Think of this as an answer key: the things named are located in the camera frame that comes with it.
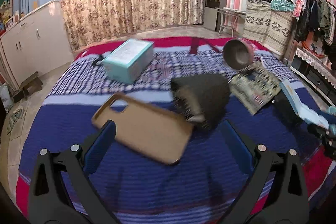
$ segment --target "floral curtain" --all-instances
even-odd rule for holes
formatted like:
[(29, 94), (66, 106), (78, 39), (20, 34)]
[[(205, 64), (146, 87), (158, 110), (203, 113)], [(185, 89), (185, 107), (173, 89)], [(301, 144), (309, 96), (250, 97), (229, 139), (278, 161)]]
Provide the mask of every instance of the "floral curtain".
[(204, 0), (62, 0), (72, 50), (103, 38), (203, 23)]

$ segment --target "lace tablecloth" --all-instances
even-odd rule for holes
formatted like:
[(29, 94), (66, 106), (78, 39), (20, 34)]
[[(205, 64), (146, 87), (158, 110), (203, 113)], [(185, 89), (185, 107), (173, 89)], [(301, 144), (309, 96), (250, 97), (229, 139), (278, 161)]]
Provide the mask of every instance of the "lace tablecloth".
[(296, 55), (316, 69), (336, 89), (336, 78), (320, 60), (300, 48), (296, 49)]

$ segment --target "magazine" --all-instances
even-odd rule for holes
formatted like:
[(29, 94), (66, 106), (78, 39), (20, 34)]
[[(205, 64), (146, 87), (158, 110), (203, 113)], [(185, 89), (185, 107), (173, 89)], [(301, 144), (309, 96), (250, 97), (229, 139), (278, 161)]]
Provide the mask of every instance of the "magazine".
[(274, 74), (256, 61), (235, 75), (229, 85), (230, 91), (254, 115), (280, 92), (279, 83)]

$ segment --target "white cabinet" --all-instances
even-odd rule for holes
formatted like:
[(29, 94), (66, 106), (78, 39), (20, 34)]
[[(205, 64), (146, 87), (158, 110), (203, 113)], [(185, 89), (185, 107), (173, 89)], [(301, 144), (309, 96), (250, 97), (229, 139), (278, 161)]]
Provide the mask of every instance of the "white cabinet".
[(18, 86), (35, 72), (41, 76), (74, 60), (58, 1), (23, 17), (1, 37), (1, 44)]
[(1, 42), (10, 72), (13, 74), (17, 85), (20, 86), (32, 74), (26, 55), (20, 48), (20, 36), (13, 35), (9, 31), (1, 38)]

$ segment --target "book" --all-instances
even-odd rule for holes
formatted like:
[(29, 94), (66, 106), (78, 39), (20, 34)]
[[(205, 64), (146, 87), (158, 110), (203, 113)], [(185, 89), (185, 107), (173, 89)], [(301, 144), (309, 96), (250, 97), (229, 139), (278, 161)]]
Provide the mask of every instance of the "book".
[(297, 116), (299, 116), (308, 124), (315, 124), (319, 127), (329, 130), (329, 123), (327, 119), (321, 115), (318, 115), (314, 110), (303, 104), (300, 100), (300, 97), (291, 87), (291, 84), (288, 80), (280, 82), (279, 86), (281, 87), (283, 93), (286, 95)]
[(254, 115), (280, 92), (279, 83), (273, 73), (256, 61), (235, 75), (229, 85), (230, 91)]

